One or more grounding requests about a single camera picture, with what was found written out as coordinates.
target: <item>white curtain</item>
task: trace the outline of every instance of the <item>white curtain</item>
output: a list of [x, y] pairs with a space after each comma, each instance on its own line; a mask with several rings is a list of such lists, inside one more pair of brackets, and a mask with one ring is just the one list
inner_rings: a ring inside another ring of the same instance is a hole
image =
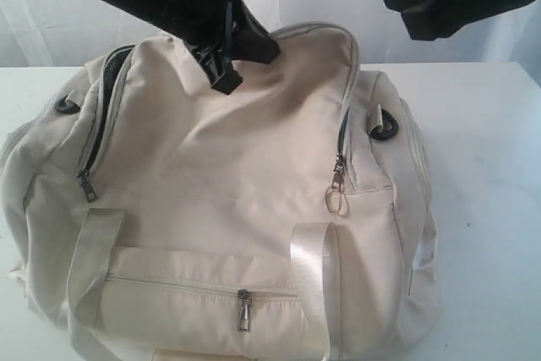
[[[469, 25], [451, 39], [411, 41], [382, 0], [245, 0], [269, 29], [344, 25], [364, 63], [518, 61], [541, 83], [539, 2]], [[0, 0], [0, 66], [81, 65], [156, 29], [98, 0]]]

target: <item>cream duffel bag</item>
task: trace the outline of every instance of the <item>cream duffel bag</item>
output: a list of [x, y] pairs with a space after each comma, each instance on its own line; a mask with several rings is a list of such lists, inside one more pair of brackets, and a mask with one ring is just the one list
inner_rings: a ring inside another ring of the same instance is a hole
[[29, 306], [89, 361], [382, 357], [440, 310], [421, 136], [340, 27], [212, 90], [160, 33], [88, 63], [3, 154]]

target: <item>white strap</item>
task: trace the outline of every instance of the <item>white strap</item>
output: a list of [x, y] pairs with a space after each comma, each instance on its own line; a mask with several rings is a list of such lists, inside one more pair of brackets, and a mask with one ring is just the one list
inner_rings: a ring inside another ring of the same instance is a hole
[[94, 336], [96, 311], [125, 212], [90, 209], [68, 275], [68, 328], [74, 350], [89, 361], [121, 361]]
[[325, 343], [323, 361], [337, 360], [342, 327], [336, 227], [329, 223], [298, 224], [292, 234], [291, 262], [310, 331]]

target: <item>zipper pull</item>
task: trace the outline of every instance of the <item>zipper pull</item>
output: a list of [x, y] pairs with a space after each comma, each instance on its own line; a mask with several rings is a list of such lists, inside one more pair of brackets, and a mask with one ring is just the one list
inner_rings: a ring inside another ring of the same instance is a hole
[[[344, 173], [346, 171], [346, 157], [343, 154], [336, 156], [336, 163], [333, 169], [334, 175], [332, 183], [325, 191], [325, 205], [327, 210], [333, 215], [339, 215], [342, 212], [344, 203]], [[337, 196], [337, 204], [334, 205], [333, 198]]]
[[238, 331], [249, 333], [252, 321], [252, 293], [243, 289], [238, 291], [238, 298], [241, 300], [240, 314], [238, 315]]
[[83, 192], [85, 192], [86, 200], [88, 200], [89, 203], [92, 203], [98, 200], [98, 195], [90, 184], [89, 176], [90, 173], [88, 170], [83, 171], [77, 176], [77, 180], [79, 181], [79, 185], [83, 189]]

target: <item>white tabletop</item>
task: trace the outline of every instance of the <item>white tabletop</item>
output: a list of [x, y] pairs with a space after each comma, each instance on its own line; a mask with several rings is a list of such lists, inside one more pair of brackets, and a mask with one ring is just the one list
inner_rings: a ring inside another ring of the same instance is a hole
[[[515, 63], [367, 65], [386, 71], [424, 132], [445, 312], [396, 361], [541, 359], [541, 90]], [[76, 68], [0, 69], [0, 137]], [[0, 224], [0, 274], [16, 261]], [[77, 361], [65, 336], [0, 280], [0, 359]]]

